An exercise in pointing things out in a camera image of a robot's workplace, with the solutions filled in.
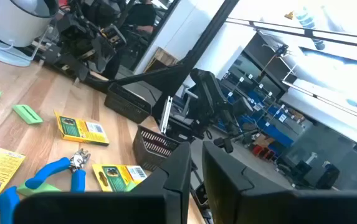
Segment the person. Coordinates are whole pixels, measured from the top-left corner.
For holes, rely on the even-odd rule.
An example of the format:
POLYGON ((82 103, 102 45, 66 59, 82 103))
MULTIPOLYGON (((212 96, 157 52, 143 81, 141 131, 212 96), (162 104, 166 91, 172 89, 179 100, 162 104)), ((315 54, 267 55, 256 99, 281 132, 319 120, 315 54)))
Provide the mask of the person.
POLYGON ((133 25, 137 31, 153 33, 156 19, 156 10, 151 0, 140 0, 128 11, 128 15, 123 23, 124 26, 133 25))

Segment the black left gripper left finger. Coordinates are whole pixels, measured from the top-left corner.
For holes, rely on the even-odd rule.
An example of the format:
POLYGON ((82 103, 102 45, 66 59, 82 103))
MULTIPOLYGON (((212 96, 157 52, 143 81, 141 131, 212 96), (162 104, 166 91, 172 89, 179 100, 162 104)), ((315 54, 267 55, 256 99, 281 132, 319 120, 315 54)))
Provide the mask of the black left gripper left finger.
POLYGON ((184 142, 129 192, 44 192, 25 198, 12 224, 187 224, 191 171, 184 142))

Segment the blue storage bins shelf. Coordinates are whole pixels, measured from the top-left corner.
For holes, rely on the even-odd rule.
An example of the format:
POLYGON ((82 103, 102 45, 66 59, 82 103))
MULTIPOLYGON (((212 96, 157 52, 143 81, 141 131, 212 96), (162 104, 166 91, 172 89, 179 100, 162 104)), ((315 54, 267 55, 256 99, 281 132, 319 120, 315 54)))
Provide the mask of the blue storage bins shelf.
POLYGON ((275 94, 251 74, 226 73, 220 80, 223 94, 234 105, 234 117, 241 130, 257 131, 290 147, 294 140, 285 131, 293 121, 289 107, 280 104, 275 94))

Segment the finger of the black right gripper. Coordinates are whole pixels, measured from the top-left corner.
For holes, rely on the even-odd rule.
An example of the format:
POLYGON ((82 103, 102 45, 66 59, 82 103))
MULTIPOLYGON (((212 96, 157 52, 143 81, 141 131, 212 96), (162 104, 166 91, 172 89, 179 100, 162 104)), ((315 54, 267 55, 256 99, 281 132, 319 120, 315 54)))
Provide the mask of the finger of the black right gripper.
POLYGON ((65 74, 75 76, 81 82, 84 82, 87 75, 90 73, 89 68, 72 54, 58 54, 56 66, 59 67, 65 74))
POLYGON ((116 54, 115 44, 110 39, 99 34, 91 43, 94 53, 90 59, 90 69, 95 72, 103 72, 107 63, 116 54))

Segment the silver aluminium extrusion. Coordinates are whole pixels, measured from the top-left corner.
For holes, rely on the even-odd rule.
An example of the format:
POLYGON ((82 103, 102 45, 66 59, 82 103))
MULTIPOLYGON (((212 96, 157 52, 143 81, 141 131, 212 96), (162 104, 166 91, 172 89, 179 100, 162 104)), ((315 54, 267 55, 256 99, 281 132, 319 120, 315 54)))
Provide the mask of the silver aluminium extrusion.
POLYGON ((167 97, 159 124, 159 130, 162 134, 166 134, 172 103, 173 98, 171 96, 167 97))

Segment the black mesh basket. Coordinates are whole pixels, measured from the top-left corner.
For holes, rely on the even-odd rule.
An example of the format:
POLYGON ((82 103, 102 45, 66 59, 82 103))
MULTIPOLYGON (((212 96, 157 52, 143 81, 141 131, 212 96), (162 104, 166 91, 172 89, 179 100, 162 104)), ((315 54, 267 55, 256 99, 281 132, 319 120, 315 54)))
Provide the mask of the black mesh basket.
POLYGON ((139 166, 154 171, 179 145, 180 143, 174 139, 138 125, 133 152, 139 166))
POLYGON ((146 100, 117 83, 109 86, 104 105, 137 124, 151 114, 151 105, 146 100))

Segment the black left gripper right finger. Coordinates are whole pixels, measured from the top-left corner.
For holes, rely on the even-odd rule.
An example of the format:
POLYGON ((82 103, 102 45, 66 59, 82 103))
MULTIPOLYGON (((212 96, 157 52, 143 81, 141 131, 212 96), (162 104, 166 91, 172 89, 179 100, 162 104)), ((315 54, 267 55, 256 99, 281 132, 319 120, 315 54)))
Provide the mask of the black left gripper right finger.
POLYGON ((286 189, 209 141, 202 171, 214 224, 357 224, 357 191, 286 189))

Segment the blue-handled pliers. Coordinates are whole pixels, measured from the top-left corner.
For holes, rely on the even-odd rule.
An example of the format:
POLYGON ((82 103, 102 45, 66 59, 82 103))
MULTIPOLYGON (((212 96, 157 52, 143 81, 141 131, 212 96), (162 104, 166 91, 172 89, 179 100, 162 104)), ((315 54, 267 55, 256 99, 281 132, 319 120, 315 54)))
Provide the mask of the blue-handled pliers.
POLYGON ((63 157, 58 161, 51 162, 40 169, 35 176, 26 180, 24 185, 31 190, 38 189, 49 176, 56 173, 69 170, 72 173, 72 192, 83 192, 85 190, 85 176, 86 172, 83 167, 90 159, 91 153, 78 150, 71 158, 63 157))
POLYGON ((17 187, 12 186, 0 195, 0 224, 13 224, 13 213, 20 202, 17 187))

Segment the white desk lamp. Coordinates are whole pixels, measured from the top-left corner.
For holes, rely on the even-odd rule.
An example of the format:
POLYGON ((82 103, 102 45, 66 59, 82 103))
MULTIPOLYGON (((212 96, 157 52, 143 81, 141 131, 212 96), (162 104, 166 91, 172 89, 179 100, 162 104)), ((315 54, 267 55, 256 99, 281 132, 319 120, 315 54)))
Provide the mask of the white desk lamp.
POLYGON ((28 56, 19 48, 43 40, 58 11, 58 0, 0 0, 0 62, 28 67, 38 49, 28 56))

